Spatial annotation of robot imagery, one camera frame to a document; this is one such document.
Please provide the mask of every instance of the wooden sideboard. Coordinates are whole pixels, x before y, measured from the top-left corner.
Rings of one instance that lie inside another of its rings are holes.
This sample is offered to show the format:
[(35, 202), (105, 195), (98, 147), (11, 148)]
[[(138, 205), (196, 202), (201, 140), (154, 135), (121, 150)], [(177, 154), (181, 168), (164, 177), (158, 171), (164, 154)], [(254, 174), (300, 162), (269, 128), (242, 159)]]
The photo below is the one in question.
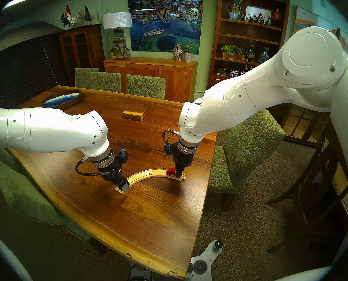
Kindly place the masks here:
[(129, 59), (107, 59), (104, 65), (106, 72), (121, 74), (123, 93), (126, 93), (126, 74), (164, 77), (166, 100), (180, 103), (193, 102), (197, 61), (130, 57)]
[(71, 86), (75, 86), (75, 68), (96, 67), (104, 71), (105, 59), (100, 24), (85, 25), (59, 33), (62, 55)]

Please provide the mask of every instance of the white lampshade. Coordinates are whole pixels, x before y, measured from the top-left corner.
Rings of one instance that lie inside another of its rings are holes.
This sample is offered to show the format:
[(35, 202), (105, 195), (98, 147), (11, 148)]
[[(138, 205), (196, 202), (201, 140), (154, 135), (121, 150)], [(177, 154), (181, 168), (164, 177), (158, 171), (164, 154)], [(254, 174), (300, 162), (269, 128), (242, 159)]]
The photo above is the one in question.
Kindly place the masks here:
[(104, 29), (132, 27), (131, 13), (128, 12), (104, 14), (102, 21), (104, 23)]

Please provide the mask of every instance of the water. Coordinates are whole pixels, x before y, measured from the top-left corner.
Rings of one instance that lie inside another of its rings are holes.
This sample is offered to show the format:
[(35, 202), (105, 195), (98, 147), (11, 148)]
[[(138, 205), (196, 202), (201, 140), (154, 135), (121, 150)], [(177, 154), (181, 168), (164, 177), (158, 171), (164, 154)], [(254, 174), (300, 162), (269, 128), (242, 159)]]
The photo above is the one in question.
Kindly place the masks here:
[[(132, 27), (130, 28), (131, 50), (161, 52), (162, 50), (157, 48), (157, 41), (167, 36), (174, 36), (175, 40), (173, 38), (164, 38), (159, 43), (159, 46), (162, 46), (163, 43), (169, 44), (169, 46), (164, 48), (164, 52), (172, 52), (175, 44), (184, 45), (186, 42), (190, 42), (193, 45), (193, 53), (199, 54), (201, 21), (197, 21), (199, 22), (198, 24), (187, 24), (186, 21), (169, 20), (169, 23), (163, 23), (163, 20), (150, 20), (147, 24), (143, 24), (143, 21), (132, 22)], [(154, 29), (165, 30), (165, 32), (144, 38), (145, 33)]]

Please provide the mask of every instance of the wooden planter box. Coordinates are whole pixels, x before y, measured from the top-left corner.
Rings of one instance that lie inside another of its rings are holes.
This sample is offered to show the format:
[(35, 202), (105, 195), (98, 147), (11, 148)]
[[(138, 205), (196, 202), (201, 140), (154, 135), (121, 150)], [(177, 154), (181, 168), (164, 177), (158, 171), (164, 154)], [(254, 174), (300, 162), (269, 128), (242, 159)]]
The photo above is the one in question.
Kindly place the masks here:
[(232, 54), (230, 55), (229, 52), (223, 52), (222, 58), (230, 58), (230, 59), (239, 59), (239, 60), (243, 60), (244, 54), (243, 54), (243, 53), (242, 53), (242, 54), (232, 53)]

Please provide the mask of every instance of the boat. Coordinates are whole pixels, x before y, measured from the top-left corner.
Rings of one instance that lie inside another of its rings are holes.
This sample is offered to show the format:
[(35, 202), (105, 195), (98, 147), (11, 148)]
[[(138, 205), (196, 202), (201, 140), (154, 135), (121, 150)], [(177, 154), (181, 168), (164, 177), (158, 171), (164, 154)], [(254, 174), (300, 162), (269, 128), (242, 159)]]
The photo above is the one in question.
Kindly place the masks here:
[(144, 34), (145, 37), (156, 36), (164, 33), (165, 30), (151, 30)]

